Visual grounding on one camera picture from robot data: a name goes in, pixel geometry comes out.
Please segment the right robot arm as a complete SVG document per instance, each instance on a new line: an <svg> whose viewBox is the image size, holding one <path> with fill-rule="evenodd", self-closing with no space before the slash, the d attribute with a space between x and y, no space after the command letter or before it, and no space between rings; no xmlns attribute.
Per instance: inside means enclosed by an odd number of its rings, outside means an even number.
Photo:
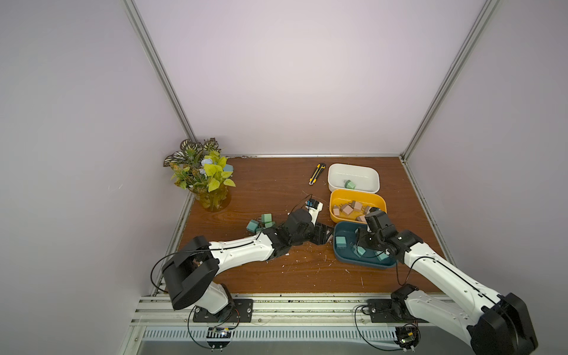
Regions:
<svg viewBox="0 0 568 355"><path fill-rule="evenodd" d="M467 343L475 354L531 354L538 348L528 307L520 297L500 294L469 277L413 232L398 231L380 209L372 208L365 221L367 226L356 235L363 247L393 257L453 301L435 300L403 282L391 295L398 317L429 322Z"/></svg>

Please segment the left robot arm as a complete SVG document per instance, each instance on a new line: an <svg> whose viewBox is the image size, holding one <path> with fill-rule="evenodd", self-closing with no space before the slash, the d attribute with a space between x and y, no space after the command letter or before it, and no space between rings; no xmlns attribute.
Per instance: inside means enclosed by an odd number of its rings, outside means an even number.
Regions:
<svg viewBox="0 0 568 355"><path fill-rule="evenodd" d="M213 242L197 236L182 250L168 254L161 273L172 308L198 306L211 314L223 312L232 303L231 294L214 279L248 263L282 257L294 246L327 243L333 228L317 222L318 214L315 209L299 209L280 225L234 241Z"/></svg>

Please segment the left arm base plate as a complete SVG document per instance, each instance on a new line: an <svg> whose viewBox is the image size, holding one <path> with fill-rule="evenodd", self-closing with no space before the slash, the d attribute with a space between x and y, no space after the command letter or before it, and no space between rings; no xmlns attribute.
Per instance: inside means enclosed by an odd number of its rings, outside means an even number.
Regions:
<svg viewBox="0 0 568 355"><path fill-rule="evenodd" d="M192 322L224 323L251 322L254 309L253 299L236 299L229 302L221 311L213 314L205 308L197 307Z"/></svg>

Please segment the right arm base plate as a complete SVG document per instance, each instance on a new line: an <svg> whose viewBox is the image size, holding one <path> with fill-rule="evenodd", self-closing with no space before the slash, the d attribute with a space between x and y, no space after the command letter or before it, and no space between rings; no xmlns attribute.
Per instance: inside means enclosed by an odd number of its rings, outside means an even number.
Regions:
<svg viewBox="0 0 568 355"><path fill-rule="evenodd" d="M403 303L387 299L368 300L363 307L364 314L371 318L372 323L397 322L397 323L422 323L425 320L416 318L409 313Z"/></svg>

